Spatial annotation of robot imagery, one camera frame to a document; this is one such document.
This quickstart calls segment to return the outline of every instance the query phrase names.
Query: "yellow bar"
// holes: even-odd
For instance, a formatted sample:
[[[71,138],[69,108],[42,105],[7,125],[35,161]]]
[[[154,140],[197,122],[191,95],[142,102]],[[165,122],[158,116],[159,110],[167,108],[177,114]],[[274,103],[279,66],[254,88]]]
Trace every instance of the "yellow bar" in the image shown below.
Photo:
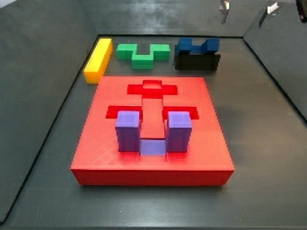
[[[98,84],[105,75],[113,54],[113,39],[101,39],[85,68],[89,84]]]

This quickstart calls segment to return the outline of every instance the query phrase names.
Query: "toy block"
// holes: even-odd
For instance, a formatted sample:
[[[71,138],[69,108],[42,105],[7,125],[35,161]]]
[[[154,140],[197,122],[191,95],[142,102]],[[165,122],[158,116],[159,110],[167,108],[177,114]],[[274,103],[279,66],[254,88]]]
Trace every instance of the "toy block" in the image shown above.
[[[175,69],[217,71],[219,60],[221,54],[179,54],[175,59]]]
[[[215,54],[219,51],[219,39],[209,39],[202,45],[205,54]]]
[[[141,155],[166,155],[166,140],[141,140]]]
[[[202,46],[193,46],[190,55],[202,54],[202,52],[203,52]]]
[[[119,151],[139,152],[139,112],[119,111],[115,129],[119,141]]]
[[[143,94],[154,98],[161,95],[162,98],[145,99]],[[165,119],[167,123],[173,110],[189,112],[194,131],[187,152],[153,155],[159,153],[159,151],[154,152],[154,147],[158,149],[162,147],[155,146],[154,142],[149,146],[145,145],[141,152],[121,152],[114,128],[119,117],[117,111],[121,108],[126,110],[135,108],[138,111],[142,109],[141,128],[151,122],[149,116],[158,118],[157,122],[166,127]],[[155,140],[162,143],[166,138],[155,138]],[[221,186],[226,184],[234,173],[234,164],[205,78],[105,76],[94,96],[71,171],[82,185]]]
[[[154,69],[154,53],[149,55],[133,54],[133,68],[134,69]]]
[[[182,54],[190,54],[193,49],[193,38],[181,38],[178,46],[175,48],[175,56]]]
[[[166,44],[151,44],[150,51],[154,52],[155,60],[169,60],[171,56],[170,45]]]
[[[150,53],[139,54],[137,44],[119,44],[118,58],[131,59],[133,69],[154,69],[154,60],[167,60],[171,56],[171,48],[167,44],[151,44]]]
[[[85,76],[89,84],[98,84],[105,75],[113,54],[113,39],[101,39],[91,54]]]
[[[190,112],[170,111],[167,124],[167,152],[186,153],[193,132]]]
[[[119,44],[117,49],[117,56],[119,60],[131,60],[133,53],[137,52],[137,44]]]
[[[133,64],[131,65],[133,69],[154,69],[154,64],[150,64],[150,65],[137,65],[137,64]]]

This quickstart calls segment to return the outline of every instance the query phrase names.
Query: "red block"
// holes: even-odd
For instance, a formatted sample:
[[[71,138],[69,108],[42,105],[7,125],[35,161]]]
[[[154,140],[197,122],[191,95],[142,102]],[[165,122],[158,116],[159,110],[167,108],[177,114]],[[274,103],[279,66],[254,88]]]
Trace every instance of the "red block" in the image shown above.
[[[143,107],[143,100],[153,99],[154,108],[149,106],[154,101],[146,102]],[[159,107],[157,100],[162,100],[163,111],[153,112]],[[158,115],[167,119],[167,111],[190,111],[194,128],[187,153],[167,153],[167,156],[121,153],[115,119],[117,111],[122,108],[142,112],[146,128],[154,122],[149,116],[159,122]],[[105,76],[89,112],[71,170],[82,185],[226,184],[234,172],[234,164],[205,79]]]

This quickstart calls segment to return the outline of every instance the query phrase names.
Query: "green u-shaped block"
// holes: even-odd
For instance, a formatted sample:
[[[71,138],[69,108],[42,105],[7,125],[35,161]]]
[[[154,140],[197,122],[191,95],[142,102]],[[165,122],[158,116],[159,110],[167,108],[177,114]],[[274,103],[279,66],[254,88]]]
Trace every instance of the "green u-shaped block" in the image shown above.
[[[119,44],[117,55],[119,60],[131,60],[133,69],[154,69],[154,60],[169,60],[171,48],[167,44],[151,44],[150,54],[137,54],[137,44]]]

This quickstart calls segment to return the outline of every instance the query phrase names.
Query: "purple pillar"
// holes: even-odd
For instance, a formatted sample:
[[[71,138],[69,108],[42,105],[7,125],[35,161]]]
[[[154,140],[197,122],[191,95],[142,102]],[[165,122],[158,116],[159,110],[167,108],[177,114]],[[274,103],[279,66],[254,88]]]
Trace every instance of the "purple pillar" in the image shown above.
[[[166,140],[142,139],[141,140],[141,155],[166,155]]]
[[[115,129],[119,141],[119,151],[139,152],[139,111],[119,111]]]
[[[190,112],[170,111],[167,127],[167,152],[187,152],[193,121]]]

